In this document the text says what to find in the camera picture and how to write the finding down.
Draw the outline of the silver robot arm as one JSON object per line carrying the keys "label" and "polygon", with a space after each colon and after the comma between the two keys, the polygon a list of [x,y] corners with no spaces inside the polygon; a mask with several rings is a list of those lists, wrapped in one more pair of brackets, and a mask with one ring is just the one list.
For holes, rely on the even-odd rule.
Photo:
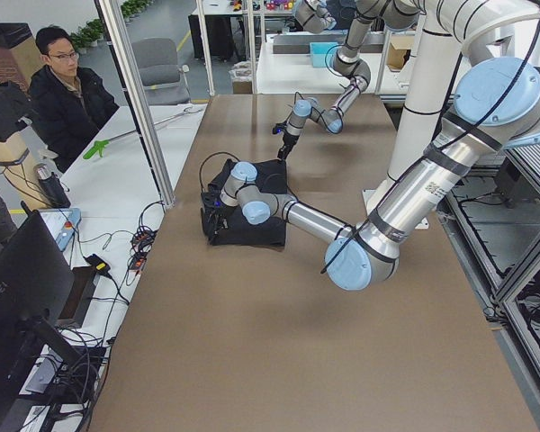
{"label": "silver robot arm", "polygon": [[344,42],[326,54],[324,65],[328,71],[348,80],[344,91],[329,108],[324,108],[313,97],[299,96],[294,100],[291,113],[281,123],[277,123],[273,134],[283,135],[283,145],[277,158],[286,160],[302,135],[307,120],[312,120],[325,131],[339,134],[343,129],[343,118],[358,96],[371,82],[371,69],[360,58],[366,34],[375,20],[383,20],[393,31],[407,30],[418,18],[420,10],[406,1],[356,1],[351,7],[352,21]]}
{"label": "silver robot arm", "polygon": [[214,238],[240,209],[246,224],[277,217],[328,242],[322,269],[347,291],[389,279],[400,246],[482,157],[540,144],[540,67],[515,57],[484,60],[461,78],[440,132],[384,191],[359,225],[312,208],[289,193],[263,193],[247,161],[229,171],[218,197],[202,207],[202,229]]}

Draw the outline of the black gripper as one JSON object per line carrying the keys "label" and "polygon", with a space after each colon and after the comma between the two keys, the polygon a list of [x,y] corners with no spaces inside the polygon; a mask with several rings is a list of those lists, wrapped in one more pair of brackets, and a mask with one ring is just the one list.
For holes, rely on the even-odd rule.
{"label": "black gripper", "polygon": [[299,135],[292,134],[288,130],[283,132],[283,144],[278,150],[277,157],[279,159],[287,159],[292,151],[292,147],[297,143]]}
{"label": "black gripper", "polygon": [[220,198],[218,193],[202,192],[202,231],[204,234],[218,234],[228,227],[227,218],[229,206]]}

